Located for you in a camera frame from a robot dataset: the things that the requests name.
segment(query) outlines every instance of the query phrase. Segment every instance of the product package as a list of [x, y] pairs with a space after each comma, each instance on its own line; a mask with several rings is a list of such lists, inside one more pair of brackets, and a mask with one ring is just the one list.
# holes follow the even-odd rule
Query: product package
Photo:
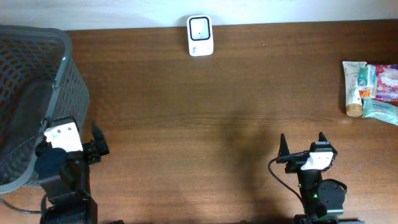
[[362, 99], [376, 97], [377, 79], [376, 67], [374, 65], [367, 65], [365, 68], [361, 68], [358, 77], [358, 89]]
[[375, 65], [377, 78], [376, 99], [398, 101], [398, 65]]
[[366, 62], [343, 62], [346, 81], [346, 114], [348, 116], [362, 115], [362, 101], [359, 95], [358, 77]]
[[363, 118], [376, 118], [398, 125], [398, 107], [377, 100], [363, 101]]

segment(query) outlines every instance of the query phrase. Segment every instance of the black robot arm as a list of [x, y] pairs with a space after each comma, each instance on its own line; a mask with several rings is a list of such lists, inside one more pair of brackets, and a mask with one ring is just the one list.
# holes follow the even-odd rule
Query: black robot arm
[[[73, 120], [67, 118], [52, 122], [49, 127], [63, 127], [72, 123], [74, 124]], [[61, 128], [56, 131], [63, 134]], [[97, 204], [90, 192], [89, 165], [100, 162], [101, 156], [109, 154], [109, 149], [102, 132], [95, 125], [92, 125], [92, 134], [94, 140], [82, 144], [82, 150], [67, 152], [61, 147], [53, 148], [45, 141], [36, 147], [38, 159], [35, 170], [39, 174], [40, 186], [53, 205], [47, 208], [45, 198], [43, 199], [41, 224], [97, 223]]]
[[[281, 134], [278, 157], [270, 162], [269, 170], [281, 184], [297, 195], [304, 207], [305, 215], [296, 215], [294, 223], [364, 223], [357, 220], [339, 221], [338, 216], [344, 212], [347, 186], [338, 180], [322, 179], [322, 172], [332, 167], [337, 154], [322, 132], [319, 133], [318, 141], [311, 143], [310, 150], [294, 154], [289, 152], [285, 136]], [[297, 174], [300, 195], [271, 171], [273, 161], [286, 163], [286, 174]]]

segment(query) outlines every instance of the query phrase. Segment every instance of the wooden table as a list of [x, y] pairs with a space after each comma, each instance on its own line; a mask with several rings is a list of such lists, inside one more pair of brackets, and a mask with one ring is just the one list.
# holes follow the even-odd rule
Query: wooden table
[[[398, 22], [214, 27], [193, 58], [186, 29], [68, 32], [91, 95], [90, 123], [111, 154], [91, 167], [99, 223], [232, 223], [293, 217], [302, 206], [268, 173], [318, 132], [339, 152], [324, 178], [347, 184], [344, 218], [398, 222], [398, 127], [345, 115], [343, 60], [398, 63]], [[296, 175], [275, 173], [289, 185]], [[39, 209], [41, 189], [5, 198]], [[0, 207], [2, 223], [38, 223]]]

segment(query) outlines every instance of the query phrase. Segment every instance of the black cable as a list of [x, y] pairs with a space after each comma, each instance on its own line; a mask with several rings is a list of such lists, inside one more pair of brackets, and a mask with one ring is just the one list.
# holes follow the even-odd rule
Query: black cable
[[3, 203], [3, 205], [7, 208], [10, 208], [11, 210], [23, 213], [23, 214], [29, 214], [29, 215], [41, 215], [42, 212], [41, 211], [30, 211], [30, 210], [24, 210], [24, 209], [20, 209], [20, 208], [16, 208], [12, 205], [10, 205], [8, 202], [6, 202], [2, 196], [0, 195], [0, 202]]
[[43, 196], [42, 202], [40, 203], [40, 209], [41, 209], [41, 211], [42, 211], [42, 217], [45, 217], [45, 214], [46, 214], [46, 212], [47, 212], [47, 205], [46, 205], [46, 202], [47, 202], [47, 194], [45, 194], [45, 195]]
[[[269, 163], [268, 163], [268, 171], [270, 172], [270, 174], [271, 174], [276, 180], [278, 180], [278, 182], [279, 182], [280, 184], [282, 184], [284, 187], [286, 187], [289, 191], [293, 192], [293, 194], [295, 194], [295, 195], [298, 197], [298, 199], [300, 200], [301, 204], [303, 205], [303, 208], [306, 209], [306, 208], [305, 208], [304, 201], [303, 201], [303, 198], [299, 195], [299, 193], [297, 193], [295, 190], [293, 190], [291, 187], [289, 187], [287, 184], [285, 184], [285, 182], [281, 181], [281, 180], [273, 173], [273, 171], [271, 170], [271, 164], [272, 164], [273, 162], [275, 162], [275, 161], [278, 160], [278, 159], [285, 159], [285, 158], [287, 158], [287, 157], [290, 157], [291, 155], [293, 155], [293, 154], [290, 154], [289, 156], [282, 156], [282, 157], [279, 157], [279, 158], [275, 158], [275, 159], [272, 159], [271, 161], [269, 161]], [[310, 215], [309, 215], [307, 212], [306, 212], [305, 214], [307, 215], [308, 223], [309, 223], [309, 224], [312, 224], [311, 219], [310, 219]]]
[[347, 194], [347, 185], [345, 185], [344, 183], [342, 183], [342, 182], [340, 182], [340, 181], [338, 181], [338, 180], [335, 180], [335, 179], [326, 179], [326, 180], [323, 180], [323, 181], [327, 181], [327, 180], [328, 180], [328, 181], [332, 181], [332, 182], [334, 182], [334, 183], [340, 185], [340, 186], [343, 188], [344, 194]]

